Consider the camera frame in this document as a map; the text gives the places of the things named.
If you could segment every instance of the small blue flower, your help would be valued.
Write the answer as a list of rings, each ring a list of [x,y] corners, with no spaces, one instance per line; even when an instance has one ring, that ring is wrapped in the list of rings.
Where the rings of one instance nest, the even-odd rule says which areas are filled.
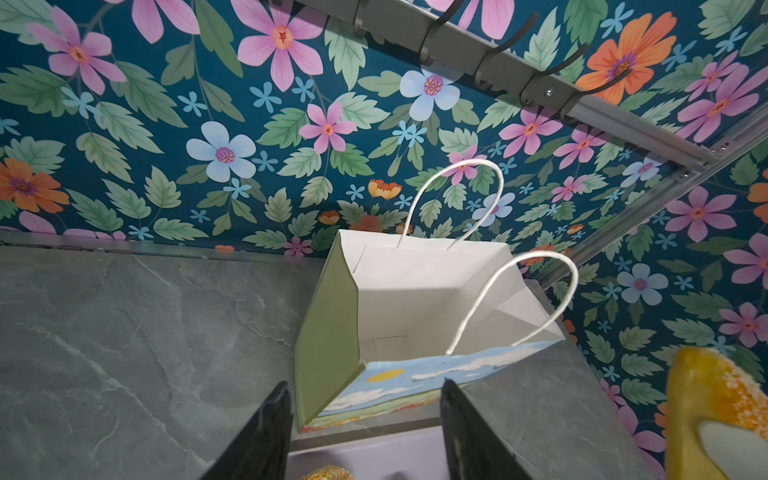
[[[619,257],[619,261],[614,262],[615,266],[619,267],[619,271],[629,271],[629,266],[632,264],[631,259],[624,259],[624,257]]]
[[[669,235],[664,235],[663,233],[659,233],[659,240],[656,240],[654,243],[656,245],[661,245],[661,248],[664,250],[667,249],[667,247],[677,247],[677,242],[673,241],[675,237],[677,237],[676,233],[670,233]]]
[[[686,288],[694,288],[694,279],[691,276],[683,278],[682,276],[678,275],[677,282],[674,284],[680,287],[680,290],[685,291]]]
[[[61,91],[63,91],[64,94],[69,97],[68,100],[62,100],[61,103],[64,104],[65,107],[77,107],[78,113],[80,113],[84,119],[88,119],[88,112],[91,112],[94,117],[101,115],[101,111],[98,109],[98,105],[95,107],[93,105],[89,105],[89,103],[94,100],[94,96],[91,95],[90,91],[84,91],[80,97],[75,95],[72,90],[66,87],[61,87]]]
[[[680,45],[679,43],[675,45],[674,48],[672,49],[672,55],[665,58],[664,61],[661,62],[662,65],[667,66],[667,69],[664,71],[672,70],[672,67],[674,67],[676,63],[685,63],[688,60],[688,57],[687,55],[685,55],[685,52],[692,49],[695,44],[696,44],[696,41],[694,40],[688,45],[686,45],[685,48],[683,48],[683,45]]]
[[[210,218],[206,217],[205,214],[208,212],[205,210],[200,210],[199,212],[195,209],[190,210],[192,212],[192,216],[190,217],[192,220],[197,220],[199,223],[207,222],[210,220]]]
[[[139,240],[143,240],[145,238],[154,238],[154,236],[150,235],[149,233],[149,227],[136,228],[133,225],[128,225],[128,229],[130,230],[128,234],[136,235]]]
[[[621,378],[621,375],[616,373],[616,369],[612,365],[609,367],[603,367],[603,372],[605,372],[603,374],[603,377],[607,379],[611,379],[612,382],[615,382],[616,380],[619,380],[619,378]]]
[[[720,50],[715,53],[715,56],[720,55],[724,51],[733,51],[733,49],[736,47],[735,43],[744,37],[746,37],[746,32],[741,33],[741,27],[736,27],[730,33],[730,37],[727,40],[717,42],[715,48],[719,48]]]
[[[278,97],[270,97],[270,94],[272,93],[271,82],[268,82],[268,81],[264,82],[264,91],[261,91],[256,87],[251,87],[250,93],[256,95],[259,98],[253,103],[253,106],[256,108],[259,108],[262,105],[266,105],[266,111],[270,113],[275,111],[275,109],[272,108],[272,104],[275,104],[275,105],[283,104],[283,101],[280,100]]]
[[[266,151],[261,151],[261,158],[251,158],[250,161],[254,162],[256,165],[259,166],[259,172],[263,172],[265,170],[269,170],[270,172],[275,171],[275,167],[273,167],[274,164],[277,163],[276,158],[270,158],[267,160],[268,155],[266,154]]]
[[[603,291],[606,292],[605,298],[612,298],[614,300],[619,300],[618,294],[621,293],[622,290],[623,288],[621,288],[620,286],[618,285],[614,286],[613,282],[608,282],[608,286],[603,287]]]
[[[301,103],[304,103],[307,97],[309,97],[310,100],[315,99],[315,94],[310,90],[315,84],[315,81],[312,78],[308,78],[306,83],[304,83],[301,81],[301,78],[296,77],[296,84],[299,86],[291,88],[290,90],[297,95],[301,94],[301,98],[299,99]]]
[[[349,195],[349,201],[353,202],[356,198],[362,198],[362,191],[365,189],[365,187],[358,188],[354,185],[349,185],[349,190],[346,192],[346,194]]]
[[[205,105],[205,104],[198,104],[197,103],[197,94],[195,92],[193,92],[193,91],[190,92],[190,97],[189,98],[182,97],[181,95],[179,95],[178,98],[179,98],[179,101],[181,103],[187,105],[186,107],[184,107],[184,111],[186,111],[187,113],[189,113],[192,110],[194,110],[194,114],[195,115],[197,115],[198,117],[202,117],[203,114],[200,113],[200,110],[207,110],[208,109],[207,105]]]
[[[616,11],[614,12],[613,18],[606,18],[603,20],[603,22],[600,24],[602,28],[605,28],[606,30],[603,32],[603,38],[606,38],[611,34],[613,30],[616,31],[616,33],[621,32],[621,30],[624,29],[624,25],[621,23],[624,20],[630,18],[632,14],[634,13],[633,9],[628,10],[626,13],[624,13],[624,7],[626,5],[624,2],[620,3],[616,7]]]
[[[232,185],[233,187],[227,185],[222,189],[225,192],[232,192],[232,200],[237,200],[240,195],[242,195],[243,198],[250,198],[250,196],[245,193],[246,190],[250,190],[250,185],[240,185],[240,180],[237,178],[232,179]]]
[[[406,197],[405,195],[400,194],[400,200],[397,200],[395,202],[395,207],[398,207],[398,208],[410,207],[411,200],[413,200],[413,197]]]

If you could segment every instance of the coat hook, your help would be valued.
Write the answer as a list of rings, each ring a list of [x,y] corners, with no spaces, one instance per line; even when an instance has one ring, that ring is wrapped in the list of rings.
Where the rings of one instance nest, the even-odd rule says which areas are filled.
[[[464,1],[465,0],[453,0],[453,3],[448,7],[448,10],[444,11],[442,15],[429,26],[427,35],[424,35],[424,41],[422,41],[422,47],[419,51],[419,61],[422,62],[423,65],[430,66],[435,61],[435,57],[432,57],[429,54],[429,46],[432,44],[432,39],[435,37],[435,34],[440,27],[445,25],[445,23],[448,22],[448,20],[450,20],[462,7]]]
[[[525,34],[527,34],[528,31],[536,25],[536,22],[538,22],[538,17],[538,13],[531,13],[531,16],[528,17],[528,20],[525,22],[525,25],[520,27],[520,29],[517,30],[517,32],[509,38],[509,40],[505,41],[497,47],[491,48],[485,53],[485,55],[483,55],[483,58],[480,61],[480,65],[478,66],[477,70],[475,70],[475,86],[477,88],[485,90],[491,86],[490,81],[482,80],[482,71],[485,70],[486,63],[491,61],[491,59],[499,53],[507,50],[508,48],[511,48],[512,45],[519,42],[525,36]]]

